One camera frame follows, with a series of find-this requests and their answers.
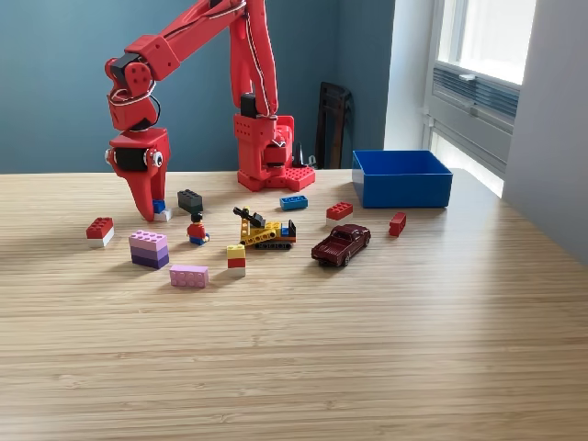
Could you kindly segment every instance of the window blind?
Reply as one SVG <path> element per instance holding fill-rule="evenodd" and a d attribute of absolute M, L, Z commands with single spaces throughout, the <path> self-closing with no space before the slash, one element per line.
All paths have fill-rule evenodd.
<path fill-rule="evenodd" d="M 514 119 L 519 92 L 478 77 L 474 73 L 460 75 L 443 67 L 433 69 L 434 88 L 446 90 Z"/>

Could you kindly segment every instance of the pink lego brick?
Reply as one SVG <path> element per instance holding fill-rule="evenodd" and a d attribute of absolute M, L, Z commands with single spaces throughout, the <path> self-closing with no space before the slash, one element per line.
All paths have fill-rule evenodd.
<path fill-rule="evenodd" d="M 207 266 L 174 265 L 169 270 L 173 287 L 205 288 L 209 283 Z"/>
<path fill-rule="evenodd" d="M 159 251 L 167 246 L 167 236 L 157 232 L 138 230 L 129 236 L 129 245 L 143 250 Z"/>

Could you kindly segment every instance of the wooden chair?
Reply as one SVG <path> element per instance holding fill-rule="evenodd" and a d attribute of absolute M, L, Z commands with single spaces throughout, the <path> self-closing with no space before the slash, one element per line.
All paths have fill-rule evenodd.
<path fill-rule="evenodd" d="M 325 138 L 328 116 L 334 121 L 334 137 L 329 154 L 329 166 L 326 168 L 341 168 L 345 124 L 349 123 L 352 115 L 353 101 L 351 92 L 340 85 L 321 83 L 319 117 L 316 128 L 316 143 L 314 144 L 316 168 L 325 168 Z"/>

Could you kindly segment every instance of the red lego brick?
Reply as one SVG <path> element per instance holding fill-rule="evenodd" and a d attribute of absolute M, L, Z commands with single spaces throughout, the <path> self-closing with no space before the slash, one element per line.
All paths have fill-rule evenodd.
<path fill-rule="evenodd" d="M 337 205 L 334 205 L 327 210 L 327 218 L 339 221 L 340 219 L 349 216 L 351 213 L 353 213 L 353 205 L 346 202 L 339 202 Z"/>
<path fill-rule="evenodd" d="M 406 215 L 404 213 L 396 213 L 390 221 L 390 236 L 400 236 L 402 230 L 406 226 Z"/>
<path fill-rule="evenodd" d="M 228 268 L 245 268 L 245 259 L 227 259 Z"/>
<path fill-rule="evenodd" d="M 88 239 L 104 239 L 113 227 L 112 218 L 98 218 L 87 228 L 85 237 Z"/>

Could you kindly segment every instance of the wire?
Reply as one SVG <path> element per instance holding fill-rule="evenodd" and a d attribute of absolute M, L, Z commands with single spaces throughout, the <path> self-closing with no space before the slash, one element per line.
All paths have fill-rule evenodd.
<path fill-rule="evenodd" d="M 253 35 L 251 33 L 251 23 L 249 22 L 249 16 L 245 18 L 245 25 L 246 25 L 246 33 L 247 33 L 247 42 L 249 43 L 249 49 L 251 50 L 251 56 L 254 59 L 255 69 L 257 70 L 257 74 L 259 75 L 259 79 L 261 82 L 261 93 L 264 96 L 264 102 L 266 103 L 267 114 L 264 115 L 266 118 L 271 116 L 271 110 L 269 108 L 269 101 L 267 100 L 266 95 L 266 79 L 264 78 L 264 73 L 261 69 L 261 65 L 259 64 L 259 59 L 257 58 L 257 52 L 255 50 L 255 43 L 253 40 Z"/>
<path fill-rule="evenodd" d="M 152 99 L 153 101 L 155 101 L 155 104 L 157 105 L 157 119 L 155 120 L 155 122 L 152 124 L 153 126 L 155 124 L 157 124 L 157 121 L 159 121 L 159 116 L 162 114 L 162 105 L 161 103 L 157 100 L 157 98 L 153 95 L 150 96 L 150 99 Z"/>
<path fill-rule="evenodd" d="M 108 97 L 108 101 L 110 101 L 110 103 L 113 106 L 130 106 L 131 104 L 137 103 L 137 102 L 151 96 L 151 93 L 153 92 L 155 85 L 157 85 L 157 83 L 155 82 L 155 80 L 153 80 L 151 85 L 149 86 L 149 90 L 147 90 L 147 92 L 145 92 L 143 95 L 139 95 L 134 98 L 123 99 L 122 101 L 114 101 L 114 99 L 119 98 L 119 94 L 121 92 L 128 93 L 129 91 L 127 89 L 117 89 L 110 94 L 110 96 Z"/>
<path fill-rule="evenodd" d="M 227 14 L 238 11 L 239 9 L 245 7 L 246 5 L 247 5 L 246 2 L 243 0 L 239 5 L 230 7 L 229 9 L 225 9 L 224 11 L 220 11 L 215 14 L 210 14 L 207 16 L 198 17 L 197 19 L 192 20 L 189 23 L 186 23 L 185 25 L 180 26 L 179 28 L 175 28 L 174 30 L 170 30 L 168 33 L 166 33 L 164 35 L 164 38 L 168 39 L 169 37 L 174 36 L 178 32 L 182 32 L 183 30 L 186 30 L 186 29 L 190 28 L 191 26 L 196 25 L 202 18 L 219 18 L 222 16 L 226 16 Z"/>

